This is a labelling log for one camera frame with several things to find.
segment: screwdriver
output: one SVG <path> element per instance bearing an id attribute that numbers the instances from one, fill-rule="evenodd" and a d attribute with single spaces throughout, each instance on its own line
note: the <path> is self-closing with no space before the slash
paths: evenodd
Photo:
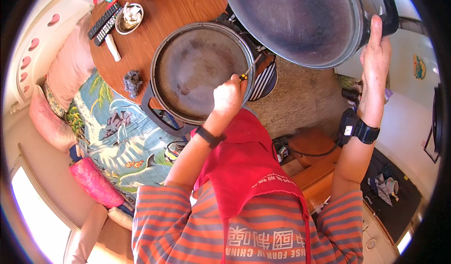
<path id="1" fill-rule="evenodd" d="M 262 56 L 262 54 L 259 54 L 258 57 L 255 59 L 255 61 L 252 63 L 251 67 L 249 67 L 249 69 L 244 74 L 241 74 L 241 76 L 240 76 L 240 83 L 242 81 L 248 79 L 249 72 L 251 71 L 252 67 L 255 66 L 255 64 L 257 63 L 257 61 L 260 59 L 261 56 Z"/>

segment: round table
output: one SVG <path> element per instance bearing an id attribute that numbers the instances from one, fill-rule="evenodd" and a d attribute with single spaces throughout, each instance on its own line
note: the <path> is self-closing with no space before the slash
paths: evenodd
<path id="1" fill-rule="evenodd" d="M 112 31 L 121 60 L 115 62 L 105 42 L 99 47 L 90 41 L 94 64 L 104 81 L 117 93 L 141 104 L 150 81 L 150 66 L 156 48 L 163 39 L 177 28 L 217 18 L 227 6 L 226 0 L 119 0 L 135 2 L 143 6 L 144 18 L 139 27 L 128 35 Z M 105 13 L 108 2 L 95 5 L 91 15 L 91 26 Z M 130 98 L 124 90 L 123 77 L 130 70 L 138 70 L 143 85 L 137 98 Z"/>

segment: pan lid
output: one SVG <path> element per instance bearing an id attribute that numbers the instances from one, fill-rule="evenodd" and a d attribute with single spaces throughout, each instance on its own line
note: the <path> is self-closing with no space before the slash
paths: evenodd
<path id="1" fill-rule="evenodd" d="M 233 30 L 196 22 L 171 33 L 157 49 L 151 84 L 161 105 L 174 117 L 199 125 L 214 108 L 213 90 L 232 74 L 244 73 L 252 61 L 249 47 Z"/>
<path id="2" fill-rule="evenodd" d="M 237 19 L 277 55 L 310 68 L 355 53 L 363 32 L 360 0 L 228 0 Z"/>

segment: remote control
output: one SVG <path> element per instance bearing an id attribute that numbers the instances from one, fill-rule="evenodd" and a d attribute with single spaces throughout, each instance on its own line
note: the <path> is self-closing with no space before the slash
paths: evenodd
<path id="1" fill-rule="evenodd" d="M 102 29 L 100 29 L 99 34 L 97 34 L 96 38 L 94 39 L 94 44 L 96 44 L 97 47 L 103 43 L 106 35 L 110 33 L 111 30 L 113 30 L 113 28 L 115 27 L 116 17 L 117 14 L 121 11 L 121 9 L 122 7 L 118 8 L 117 11 L 114 13 L 114 15 L 110 18 L 110 20 L 108 20 L 102 27 Z"/>
<path id="2" fill-rule="evenodd" d="M 117 9 L 121 8 L 121 5 L 116 2 L 111 8 L 109 8 L 102 17 L 94 24 L 94 26 L 87 33 L 88 38 L 91 40 L 102 29 L 102 26 L 108 22 L 108 19 L 113 16 Z"/>

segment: orange and gray striped shirt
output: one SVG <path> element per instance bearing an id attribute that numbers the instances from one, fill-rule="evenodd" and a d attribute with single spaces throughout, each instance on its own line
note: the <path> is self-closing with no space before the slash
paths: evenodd
<path id="1" fill-rule="evenodd" d="M 305 223 L 299 198 L 276 192 L 250 199 L 230 218 L 225 240 L 211 182 L 189 193 L 175 187 L 138 188 L 133 219 L 134 262 L 305 263 Z M 310 218 L 312 263 L 361 263 L 362 192 L 326 205 L 318 228 Z"/>

